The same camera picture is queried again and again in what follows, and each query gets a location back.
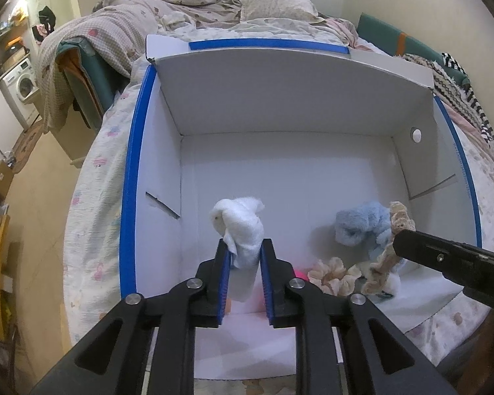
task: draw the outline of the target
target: white pillow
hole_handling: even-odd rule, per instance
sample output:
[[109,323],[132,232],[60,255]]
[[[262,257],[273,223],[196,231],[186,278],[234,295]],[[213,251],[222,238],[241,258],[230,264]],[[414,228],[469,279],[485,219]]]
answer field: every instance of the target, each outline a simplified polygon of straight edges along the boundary
[[322,22],[310,0],[242,0],[240,20],[288,18],[308,23]]

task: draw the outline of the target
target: tile floor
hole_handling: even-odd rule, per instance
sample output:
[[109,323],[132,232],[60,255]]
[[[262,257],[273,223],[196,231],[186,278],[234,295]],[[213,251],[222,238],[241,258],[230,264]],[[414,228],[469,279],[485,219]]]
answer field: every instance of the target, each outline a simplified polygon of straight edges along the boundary
[[61,321],[63,241],[80,172],[69,161],[53,135],[43,135],[6,198],[11,216],[6,271],[14,278],[21,338],[17,364],[26,386],[48,372],[69,342]]

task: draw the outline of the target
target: brown rug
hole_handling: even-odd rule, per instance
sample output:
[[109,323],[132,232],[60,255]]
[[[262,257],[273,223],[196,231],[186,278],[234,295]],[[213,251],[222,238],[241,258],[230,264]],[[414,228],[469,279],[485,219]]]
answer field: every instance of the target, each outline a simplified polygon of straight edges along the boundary
[[27,159],[29,159],[41,135],[42,120],[33,123],[27,131],[20,135],[13,147],[13,154],[16,157],[16,163],[13,166],[14,174],[18,174],[26,166]]

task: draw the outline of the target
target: washing machine door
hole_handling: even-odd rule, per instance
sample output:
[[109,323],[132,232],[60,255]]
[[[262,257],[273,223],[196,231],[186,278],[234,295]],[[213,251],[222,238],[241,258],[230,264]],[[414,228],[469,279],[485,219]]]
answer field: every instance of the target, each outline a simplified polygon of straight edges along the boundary
[[28,73],[20,75],[17,80],[16,89],[20,102],[24,104],[31,104],[38,92],[38,87],[35,85],[33,76]]

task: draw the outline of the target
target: metal screw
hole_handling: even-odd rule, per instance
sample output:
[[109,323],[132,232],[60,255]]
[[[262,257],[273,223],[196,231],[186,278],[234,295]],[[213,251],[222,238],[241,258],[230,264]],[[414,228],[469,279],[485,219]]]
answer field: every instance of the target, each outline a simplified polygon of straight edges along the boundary
[[192,279],[186,281],[186,286],[193,290],[197,290],[198,288],[201,288],[203,286],[203,281],[201,279],[193,277]]
[[291,288],[300,289],[306,286],[306,282],[304,281],[304,279],[300,279],[299,277],[296,277],[289,281],[289,286]]
[[364,304],[366,303],[366,297],[364,297],[362,294],[351,294],[350,300],[353,304]]
[[130,305],[139,304],[141,302],[141,296],[137,293],[128,294],[124,298],[124,301],[126,302],[126,304]]

